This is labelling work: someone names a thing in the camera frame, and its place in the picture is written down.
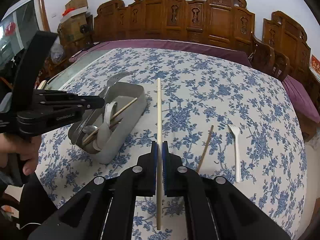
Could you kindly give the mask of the left hand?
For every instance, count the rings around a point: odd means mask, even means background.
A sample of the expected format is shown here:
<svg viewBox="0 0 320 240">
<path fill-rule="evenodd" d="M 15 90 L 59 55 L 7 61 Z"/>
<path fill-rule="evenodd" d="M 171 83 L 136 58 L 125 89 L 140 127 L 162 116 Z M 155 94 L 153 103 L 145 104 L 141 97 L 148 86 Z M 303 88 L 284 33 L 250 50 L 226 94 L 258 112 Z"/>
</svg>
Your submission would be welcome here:
<svg viewBox="0 0 320 240">
<path fill-rule="evenodd" d="M 32 137 L 31 141 L 25 141 L 16 136 L 9 136 L 1 133 L 1 168 L 6 167 L 8 155 L 18 153 L 22 161 L 26 161 L 23 167 L 23 173 L 28 176 L 32 174 L 38 165 L 39 149 L 42 137 Z"/>
</svg>

